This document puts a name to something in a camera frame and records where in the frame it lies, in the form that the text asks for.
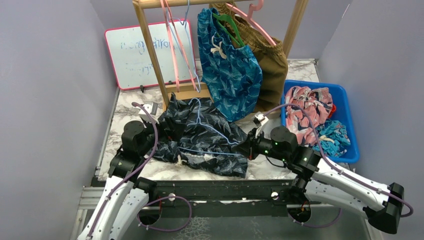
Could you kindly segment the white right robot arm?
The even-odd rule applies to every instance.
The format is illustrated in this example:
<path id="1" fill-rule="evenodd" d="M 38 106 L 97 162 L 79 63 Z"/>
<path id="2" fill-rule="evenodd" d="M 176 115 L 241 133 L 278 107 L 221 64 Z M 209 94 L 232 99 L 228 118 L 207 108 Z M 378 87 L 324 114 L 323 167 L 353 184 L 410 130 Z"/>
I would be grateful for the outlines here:
<path id="1" fill-rule="evenodd" d="M 359 214 L 384 233 L 398 232 L 404 206 L 403 186 L 379 183 L 341 167 L 319 152 L 300 146 L 296 135 L 285 126 L 272 129 L 270 138 L 256 132 L 256 128 L 252 129 L 231 150 L 250 160 L 264 155 L 283 161 L 297 175 L 288 190 L 292 202 L 330 204 Z"/>

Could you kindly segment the pink patterned shorts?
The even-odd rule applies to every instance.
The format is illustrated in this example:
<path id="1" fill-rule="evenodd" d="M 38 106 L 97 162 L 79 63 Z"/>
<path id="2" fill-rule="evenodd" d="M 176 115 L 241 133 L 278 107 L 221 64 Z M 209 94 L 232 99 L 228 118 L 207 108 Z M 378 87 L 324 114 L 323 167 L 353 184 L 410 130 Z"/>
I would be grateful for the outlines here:
<path id="1" fill-rule="evenodd" d="M 285 94 L 284 102 L 290 104 L 285 110 L 288 130 L 296 135 L 299 145 L 315 145 L 317 140 L 313 129 L 324 124 L 333 108 L 329 88 L 293 86 Z"/>

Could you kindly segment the thin pink wire hanger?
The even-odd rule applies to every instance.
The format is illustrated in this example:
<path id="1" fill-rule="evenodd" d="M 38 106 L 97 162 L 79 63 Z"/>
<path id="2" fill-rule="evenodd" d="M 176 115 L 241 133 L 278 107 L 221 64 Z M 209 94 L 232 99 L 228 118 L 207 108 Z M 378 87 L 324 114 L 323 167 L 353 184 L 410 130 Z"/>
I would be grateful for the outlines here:
<path id="1" fill-rule="evenodd" d="M 169 3 L 168 3 L 168 1 L 167 1 L 167 0 L 165 0 L 165 9 L 167 10 L 168 8 L 170 8 Z M 188 54 L 188 56 L 189 56 L 189 57 L 187 57 L 187 54 L 186 54 L 186 51 L 185 51 L 184 45 L 183 45 L 183 43 L 182 43 L 182 41 L 181 41 L 181 39 L 180 39 L 180 36 L 179 36 L 178 31 L 177 31 L 177 27 L 176 27 L 175 23 L 169 23 L 169 26 L 170 26 L 170 30 L 171 30 L 171 35 L 172 35 L 173 45 L 176 45 L 176 46 L 178 47 L 178 49 L 179 49 L 179 51 L 180 51 L 180 54 L 181 54 L 181 56 L 183 57 L 183 59 L 184 59 L 184 61 L 185 61 L 185 65 L 186 65 L 186 61 L 188 61 L 189 66 L 190 66 L 190 67 L 191 67 L 191 69 L 193 70 L 193 69 L 194 69 L 194 67 L 193 67 L 193 63 L 192 63 L 192 61 L 191 61 L 191 55 L 190 55 L 190 52 L 189 52 L 189 54 Z"/>

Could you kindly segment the grey camo shorts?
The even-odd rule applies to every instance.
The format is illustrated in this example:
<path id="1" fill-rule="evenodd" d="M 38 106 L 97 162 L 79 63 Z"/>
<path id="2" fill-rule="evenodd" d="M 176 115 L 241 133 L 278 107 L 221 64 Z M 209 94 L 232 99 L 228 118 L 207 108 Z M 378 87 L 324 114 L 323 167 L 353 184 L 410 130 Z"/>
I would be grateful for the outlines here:
<path id="1" fill-rule="evenodd" d="M 213 126 L 224 134 L 231 142 L 244 141 L 246 133 L 235 123 L 228 122 L 226 117 L 214 106 L 210 98 L 199 98 L 201 101 L 201 122 Z M 218 155 L 198 153 L 180 149 L 179 147 L 205 152 L 232 153 L 224 138 L 216 133 L 209 133 L 203 127 L 194 128 L 197 118 L 198 102 L 188 99 L 179 100 L 171 97 L 168 108 L 159 116 L 159 123 L 167 122 L 171 125 L 172 140 L 158 142 L 154 159 L 176 163 L 182 160 L 185 165 L 195 170 L 203 170 L 225 177 L 245 178 L 248 170 L 248 159 L 241 154 Z"/>

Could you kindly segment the light blue shark shorts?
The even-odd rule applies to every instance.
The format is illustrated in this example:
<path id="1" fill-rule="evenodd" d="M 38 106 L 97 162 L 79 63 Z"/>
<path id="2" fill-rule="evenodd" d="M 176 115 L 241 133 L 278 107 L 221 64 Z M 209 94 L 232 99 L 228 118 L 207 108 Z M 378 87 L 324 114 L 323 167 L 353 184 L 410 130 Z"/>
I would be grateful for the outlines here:
<path id="1" fill-rule="evenodd" d="M 328 157 L 341 157 L 351 145 L 347 127 L 338 120 L 327 119 L 324 124 L 315 128 L 318 133 L 323 152 Z"/>

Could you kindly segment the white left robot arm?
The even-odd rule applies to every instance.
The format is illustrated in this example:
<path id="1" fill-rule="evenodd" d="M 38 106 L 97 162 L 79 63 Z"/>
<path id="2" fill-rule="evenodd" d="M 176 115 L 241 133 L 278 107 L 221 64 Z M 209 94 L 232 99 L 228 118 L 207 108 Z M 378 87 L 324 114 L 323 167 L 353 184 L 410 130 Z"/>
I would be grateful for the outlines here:
<path id="1" fill-rule="evenodd" d="M 139 174 L 156 152 L 160 139 L 169 140 L 156 121 L 133 120 L 125 124 L 121 146 L 109 165 L 102 195 L 79 240 L 120 240 L 136 215 L 157 200 L 157 184 Z"/>

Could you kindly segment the pink plastic hanger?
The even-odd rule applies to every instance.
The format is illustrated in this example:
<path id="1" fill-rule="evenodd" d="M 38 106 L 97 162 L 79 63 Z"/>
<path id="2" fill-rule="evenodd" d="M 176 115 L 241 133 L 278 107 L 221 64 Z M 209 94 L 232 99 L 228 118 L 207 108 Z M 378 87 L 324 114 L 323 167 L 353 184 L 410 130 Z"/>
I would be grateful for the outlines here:
<path id="1" fill-rule="evenodd" d="M 172 37 L 172 33 L 171 33 L 171 27 L 170 27 L 170 24 L 169 24 L 169 21 L 168 21 L 168 15 L 167 15 L 168 12 L 165 8 L 165 0 L 160 0 L 160 5 L 161 5 L 163 15 L 164 15 L 165 26 L 166 26 L 168 41 L 169 41 L 169 48 L 170 48 L 170 51 L 171 51 L 172 63 L 173 63 L 173 68 L 174 68 L 174 76 L 175 76 L 175 90 L 177 92 L 180 92 L 178 63 L 177 63 L 175 49 L 174 49 L 174 42 L 173 42 L 173 37 Z"/>

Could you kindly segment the light blue wire hanger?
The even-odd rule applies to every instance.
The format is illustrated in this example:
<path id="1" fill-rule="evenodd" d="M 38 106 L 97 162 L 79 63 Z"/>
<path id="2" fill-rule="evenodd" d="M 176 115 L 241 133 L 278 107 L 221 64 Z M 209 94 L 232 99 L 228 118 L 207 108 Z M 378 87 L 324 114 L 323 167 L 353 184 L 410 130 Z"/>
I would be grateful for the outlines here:
<path id="1" fill-rule="evenodd" d="M 189 10 L 190 10 L 190 1 L 188 0 L 184 18 L 183 18 L 183 20 L 181 20 L 180 18 L 172 17 L 171 9 L 168 8 L 165 11 L 167 13 L 166 20 L 167 20 L 168 23 L 172 23 L 172 24 L 175 23 L 174 20 L 177 20 L 177 22 L 179 22 L 183 26 L 183 29 L 184 29 L 185 34 L 186 34 L 187 39 L 188 39 L 188 45 L 189 45 L 189 50 L 190 50 L 190 59 L 191 59 L 192 65 L 193 65 L 193 69 L 192 69 L 190 67 L 188 61 L 186 61 L 187 69 L 190 73 L 191 80 L 194 83 L 194 90 L 197 93 L 200 93 L 201 90 L 202 90 L 201 89 L 201 81 L 200 81 L 200 78 L 197 74 L 195 55 L 194 55 L 194 50 L 193 50 L 193 45 L 192 45 L 192 36 L 190 34 L 190 27 L 189 27 L 188 19 L 187 19 Z"/>

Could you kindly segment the orange mesh shorts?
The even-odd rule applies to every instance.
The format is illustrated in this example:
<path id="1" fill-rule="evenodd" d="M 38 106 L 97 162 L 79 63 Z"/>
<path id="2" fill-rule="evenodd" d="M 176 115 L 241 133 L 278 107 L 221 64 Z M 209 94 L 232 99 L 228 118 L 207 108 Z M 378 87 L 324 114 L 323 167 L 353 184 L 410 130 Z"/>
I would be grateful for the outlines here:
<path id="1" fill-rule="evenodd" d="M 333 114 L 336 112 L 336 110 L 337 110 L 337 107 L 336 107 L 336 105 L 333 103 L 333 104 L 332 104 L 331 111 L 330 111 L 330 113 L 329 113 L 329 115 L 328 115 L 328 118 L 329 118 L 329 119 L 333 116 Z"/>

